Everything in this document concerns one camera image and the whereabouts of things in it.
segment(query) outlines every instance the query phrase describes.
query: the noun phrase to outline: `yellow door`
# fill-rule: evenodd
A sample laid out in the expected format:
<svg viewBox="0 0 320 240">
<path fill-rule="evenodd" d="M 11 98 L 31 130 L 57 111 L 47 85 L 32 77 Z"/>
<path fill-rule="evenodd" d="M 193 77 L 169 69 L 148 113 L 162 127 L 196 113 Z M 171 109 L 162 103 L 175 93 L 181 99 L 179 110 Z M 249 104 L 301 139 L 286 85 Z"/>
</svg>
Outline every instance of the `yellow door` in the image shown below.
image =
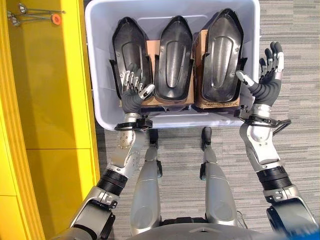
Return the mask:
<svg viewBox="0 0 320 240">
<path fill-rule="evenodd" d="M 49 239 L 61 232 L 99 178 L 81 0 L 25 0 L 64 10 L 50 21 L 13 26 L 0 0 L 0 239 Z M 5 215 L 16 221 L 17 237 Z"/>
</svg>

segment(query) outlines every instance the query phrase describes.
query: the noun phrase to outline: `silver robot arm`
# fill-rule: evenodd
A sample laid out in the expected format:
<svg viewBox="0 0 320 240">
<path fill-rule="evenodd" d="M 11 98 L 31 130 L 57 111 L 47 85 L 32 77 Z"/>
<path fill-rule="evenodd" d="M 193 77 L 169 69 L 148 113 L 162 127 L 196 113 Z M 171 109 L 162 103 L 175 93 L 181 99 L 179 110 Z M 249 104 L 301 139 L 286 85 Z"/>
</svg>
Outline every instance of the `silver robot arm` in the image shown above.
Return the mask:
<svg viewBox="0 0 320 240">
<path fill-rule="evenodd" d="M 81 204 L 69 228 L 53 240 L 106 240 L 112 230 L 115 221 L 112 209 L 116 208 L 120 193 L 140 160 L 144 136 L 139 129 L 148 126 L 146 120 L 141 119 L 141 103 L 155 88 L 153 84 L 142 88 L 141 70 L 133 66 L 129 69 L 121 96 L 124 123 L 115 128 L 118 130 L 117 146 L 111 162 Z"/>
<path fill-rule="evenodd" d="M 272 53 L 268 48 L 265 50 L 267 66 L 263 58 L 260 60 L 262 73 L 259 83 L 242 71 L 236 72 L 255 97 L 250 110 L 242 107 L 236 115 L 244 120 L 240 136 L 245 143 L 250 163 L 263 186 L 264 197 L 271 204 L 267 209 L 271 227 L 290 236 L 300 231 L 313 231 L 318 225 L 297 186 L 291 183 L 272 142 L 273 135 L 290 124 L 290 121 L 275 121 L 270 118 L 272 105 L 281 89 L 284 69 L 281 45 L 272 42 L 270 47 Z M 280 124 L 284 124 L 284 127 L 272 130 Z"/>
</svg>

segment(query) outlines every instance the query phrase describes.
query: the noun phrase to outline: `gray carpet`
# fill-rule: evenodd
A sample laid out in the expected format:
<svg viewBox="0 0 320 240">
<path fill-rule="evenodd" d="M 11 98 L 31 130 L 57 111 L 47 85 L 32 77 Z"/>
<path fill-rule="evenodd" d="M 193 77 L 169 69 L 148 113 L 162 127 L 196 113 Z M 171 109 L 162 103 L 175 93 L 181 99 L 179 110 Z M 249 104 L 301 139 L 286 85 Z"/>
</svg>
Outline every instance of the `gray carpet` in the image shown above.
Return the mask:
<svg viewBox="0 0 320 240">
<path fill-rule="evenodd" d="M 279 41 L 285 54 L 285 73 L 280 96 L 272 108 L 275 119 L 292 119 L 292 125 L 273 138 L 274 145 L 289 173 L 313 212 L 320 220 L 319 146 L 319 0 L 260 1 L 260 56 L 271 41 Z M 159 180 L 162 219 L 203 217 L 205 182 L 199 180 L 203 153 L 201 128 L 159 130 L 159 160 L 163 177 Z M 100 169 L 116 146 L 117 133 L 96 128 Z M 219 164 L 229 179 L 237 209 L 248 227 L 271 231 L 266 217 L 262 187 L 246 156 L 238 127 L 212 129 L 212 145 Z M 140 167 L 148 147 L 145 140 Z M 130 237 L 130 207 L 139 171 L 128 180 L 115 209 L 113 237 Z"/>
</svg>

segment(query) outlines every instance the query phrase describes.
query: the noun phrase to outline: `cardboard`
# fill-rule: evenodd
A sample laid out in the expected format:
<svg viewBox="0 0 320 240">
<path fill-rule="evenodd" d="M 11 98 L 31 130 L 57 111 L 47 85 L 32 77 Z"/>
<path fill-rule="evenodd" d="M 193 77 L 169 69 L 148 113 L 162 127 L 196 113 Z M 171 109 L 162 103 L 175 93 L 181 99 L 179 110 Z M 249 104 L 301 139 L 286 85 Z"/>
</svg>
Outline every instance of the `cardboard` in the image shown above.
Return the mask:
<svg viewBox="0 0 320 240">
<path fill-rule="evenodd" d="M 208 30 L 204 29 L 201 30 L 197 39 L 195 40 L 195 45 L 193 48 L 193 55 L 195 56 L 195 79 L 196 84 L 201 86 L 202 85 L 202 59 L 203 55 L 206 52 L 206 38 L 207 38 Z M 221 103 L 221 102 L 211 102 L 207 101 L 202 97 L 202 89 L 201 87 L 195 87 L 194 91 L 195 100 L 194 104 L 198 108 L 201 109 L 212 109 L 212 108 L 228 108 L 228 107 L 236 107 L 240 104 L 240 97 L 238 97 L 234 101 Z"/>
</svg>

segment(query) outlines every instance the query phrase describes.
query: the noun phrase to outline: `cardboard box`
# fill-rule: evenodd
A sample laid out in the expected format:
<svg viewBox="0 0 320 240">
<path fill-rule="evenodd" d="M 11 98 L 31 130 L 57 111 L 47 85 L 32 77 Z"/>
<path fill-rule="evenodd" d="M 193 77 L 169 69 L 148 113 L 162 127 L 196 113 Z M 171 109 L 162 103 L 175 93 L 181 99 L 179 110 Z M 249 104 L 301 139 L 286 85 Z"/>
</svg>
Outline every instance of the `cardboard box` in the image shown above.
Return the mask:
<svg viewBox="0 0 320 240">
<path fill-rule="evenodd" d="M 236 107 L 240 104 L 240 97 L 238 97 L 234 101 L 230 102 L 211 102 L 207 101 L 202 97 L 202 88 L 197 87 L 197 85 L 202 85 L 202 59 L 203 55 L 206 52 L 206 38 L 207 38 L 208 30 L 201 30 L 197 39 L 195 40 L 195 46 L 193 48 L 194 56 L 195 56 L 195 106 L 201 109 L 212 109 L 212 108 L 227 108 L 227 107 Z"/>
<path fill-rule="evenodd" d="M 155 60 L 155 55 L 159 55 L 159 50 L 160 50 L 160 40 L 147 40 L 146 41 L 147 45 L 147 51 L 148 55 L 150 56 L 151 63 L 152 63 L 152 75 L 153 78 L 155 76 L 155 65 L 156 65 L 156 60 Z M 187 106 L 194 104 L 195 99 L 194 99 L 194 71 L 191 72 L 190 76 L 190 84 L 189 84 L 189 91 L 188 91 L 188 96 L 186 99 L 180 101 L 180 102 L 172 102 L 172 101 L 165 101 L 162 99 L 158 99 L 155 96 L 150 97 L 148 100 L 143 101 L 142 106 L 143 107 L 158 107 L 158 106 Z"/>
</svg>

